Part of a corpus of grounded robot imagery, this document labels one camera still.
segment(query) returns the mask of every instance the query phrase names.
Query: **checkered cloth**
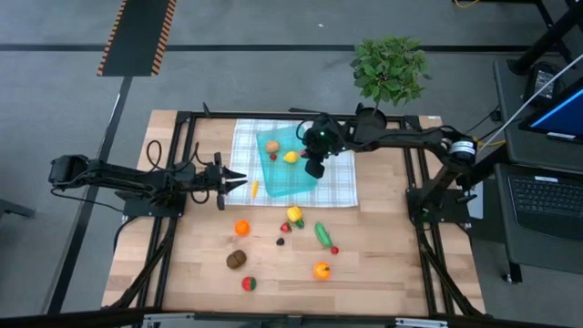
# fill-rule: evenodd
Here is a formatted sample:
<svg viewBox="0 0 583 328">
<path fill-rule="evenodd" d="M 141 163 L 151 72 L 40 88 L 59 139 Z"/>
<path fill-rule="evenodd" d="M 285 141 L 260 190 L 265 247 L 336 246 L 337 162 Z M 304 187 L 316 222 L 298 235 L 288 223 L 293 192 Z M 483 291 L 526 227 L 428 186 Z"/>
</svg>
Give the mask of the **checkered cloth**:
<svg viewBox="0 0 583 328">
<path fill-rule="evenodd" d="M 358 205 L 354 154 L 346 151 L 323 162 L 326 170 L 312 191 L 273 198 L 267 194 L 263 182 L 261 159 L 257 149 L 259 131 L 297 126 L 300 121 L 276 119 L 238 119 L 233 134 L 229 169 L 247 175 L 248 183 L 231 191 L 225 197 L 227 205 L 352 207 Z M 302 126 L 309 128 L 311 122 Z M 259 182 L 257 197 L 251 197 L 253 181 Z"/>
</svg>

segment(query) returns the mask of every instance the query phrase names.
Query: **wooden table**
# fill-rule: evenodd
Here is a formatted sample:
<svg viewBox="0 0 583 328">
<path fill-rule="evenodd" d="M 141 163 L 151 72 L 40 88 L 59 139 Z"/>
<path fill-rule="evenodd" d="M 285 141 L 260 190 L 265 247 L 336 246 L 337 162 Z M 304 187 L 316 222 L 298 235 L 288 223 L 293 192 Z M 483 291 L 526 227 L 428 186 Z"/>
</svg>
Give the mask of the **wooden table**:
<svg viewBox="0 0 583 328">
<path fill-rule="evenodd" d="M 145 146 L 152 139 L 162 143 L 161 163 L 166 162 L 176 115 L 176 111 L 170 110 L 152 112 L 139 169 L 150 169 Z M 424 128 L 441 124 L 437 117 L 420 119 Z M 229 166 L 235 124 L 236 119 L 197 119 L 194 141 L 200 142 L 203 161 L 220 151 L 223 163 Z M 428 152 L 427 163 L 431 175 L 441 167 Z M 286 220 L 285 208 L 228 206 L 225 211 L 218 211 L 212 194 L 204 205 L 188 199 L 177 227 L 164 310 L 426 316 L 420 256 L 405 204 L 407 177 L 403 151 L 378 149 L 357 154 L 356 170 L 358 207 L 304 208 L 305 229 L 294 229 L 285 235 L 280 231 Z M 416 180 L 421 181 L 418 167 L 415 172 Z M 234 223 L 240 219 L 251 223 L 251 234 L 247 237 L 238 237 L 234 232 Z M 340 248 L 339 254 L 332 255 L 318 242 L 313 231 L 316 221 L 330 232 Z M 121 232 L 104 305 L 114 302 L 142 269 L 152 222 L 152 218 L 139 218 Z M 454 224 L 441 224 L 440 228 L 450 275 L 470 302 L 483 311 L 467 236 Z M 280 236 L 285 239 L 284 246 L 275 244 Z M 233 271 L 225 260 L 237 249 L 244 250 L 248 260 Z M 330 263 L 329 281 L 312 277 L 312 267 L 318 261 Z M 242 290 L 241 280 L 246 276 L 257 279 L 255 291 Z M 438 310 L 442 311 L 439 281 L 433 276 Z M 153 303 L 157 281 L 154 272 L 147 304 Z"/>
</svg>

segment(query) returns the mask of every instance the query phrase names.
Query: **gray carpet floor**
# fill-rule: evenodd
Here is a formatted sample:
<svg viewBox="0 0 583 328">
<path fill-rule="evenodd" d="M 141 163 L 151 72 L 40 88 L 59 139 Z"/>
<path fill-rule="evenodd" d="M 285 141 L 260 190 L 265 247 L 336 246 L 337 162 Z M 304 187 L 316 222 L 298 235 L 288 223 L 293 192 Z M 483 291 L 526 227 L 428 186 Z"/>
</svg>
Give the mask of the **gray carpet floor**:
<svg viewBox="0 0 583 328">
<path fill-rule="evenodd" d="M 545 4 L 555 18 L 566 11 L 562 1 Z M 118 7 L 111 0 L 5 0 L 0 44 L 103 44 Z M 529 45 L 545 31 L 533 5 L 483 3 L 462 10 L 449 0 L 191 0 L 179 2 L 169 43 L 354 44 L 393 34 L 414 36 L 424 45 Z M 565 42 L 575 55 L 583 49 L 579 30 Z M 48 193 L 49 162 L 63 154 L 97 154 L 121 84 L 121 78 L 96 76 L 100 57 L 0 52 L 0 198 L 36 209 L 33 219 L 5 215 L 0 221 L 1 317 L 44 310 L 78 208 L 78 202 Z M 427 54 L 434 79 L 424 82 L 422 98 L 382 110 L 438 115 L 470 128 L 496 105 L 492 63 L 508 57 Z M 351 61 L 343 52 L 167 53 L 158 77 L 133 79 L 109 161 L 136 164 L 152 109 L 199 110 L 205 101 L 216 111 L 298 107 L 351 113 L 364 101 L 353 87 Z M 476 134 L 493 126 L 487 121 Z M 97 200 L 121 206 L 108 190 Z M 99 307 L 119 219 L 94 208 L 64 311 Z M 474 252 L 489 313 L 583 326 L 583 276 L 525 267 L 525 282 L 509 286 L 499 278 L 506 270 L 503 245 L 477 241 Z"/>
</svg>

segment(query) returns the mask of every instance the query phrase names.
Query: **teal plastic tray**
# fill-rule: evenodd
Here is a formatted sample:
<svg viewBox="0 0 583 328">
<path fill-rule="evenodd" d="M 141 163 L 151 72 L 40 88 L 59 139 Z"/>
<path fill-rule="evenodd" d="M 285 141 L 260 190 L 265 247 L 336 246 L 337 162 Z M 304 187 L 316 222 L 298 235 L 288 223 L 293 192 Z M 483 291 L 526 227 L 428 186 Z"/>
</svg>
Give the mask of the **teal plastic tray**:
<svg viewBox="0 0 583 328">
<path fill-rule="evenodd" d="M 295 131 L 297 126 L 277 128 L 257 133 L 257 148 L 263 168 L 263 178 L 267 194 L 272 197 L 292 195 L 298 192 L 310 191 L 316 188 L 318 180 L 305 171 L 307 159 L 300 158 L 295 163 L 283 160 L 288 151 L 296 151 L 300 154 L 305 149 Z M 303 137 L 304 129 L 300 128 L 299 135 Z M 265 151 L 265 145 L 275 140 L 280 143 L 280 149 L 275 152 L 276 160 L 270 159 L 270 153 Z"/>
</svg>

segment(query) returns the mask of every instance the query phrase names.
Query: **computer monitor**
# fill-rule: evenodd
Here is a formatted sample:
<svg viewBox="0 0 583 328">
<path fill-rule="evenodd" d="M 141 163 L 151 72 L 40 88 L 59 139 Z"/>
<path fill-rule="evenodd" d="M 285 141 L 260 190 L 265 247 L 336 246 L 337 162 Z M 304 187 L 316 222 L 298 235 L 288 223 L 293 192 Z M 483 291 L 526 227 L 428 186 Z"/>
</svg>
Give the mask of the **computer monitor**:
<svg viewBox="0 0 583 328">
<path fill-rule="evenodd" d="M 563 141 L 583 141 L 583 78 L 567 88 L 558 101 L 525 118 L 520 128 Z"/>
</svg>

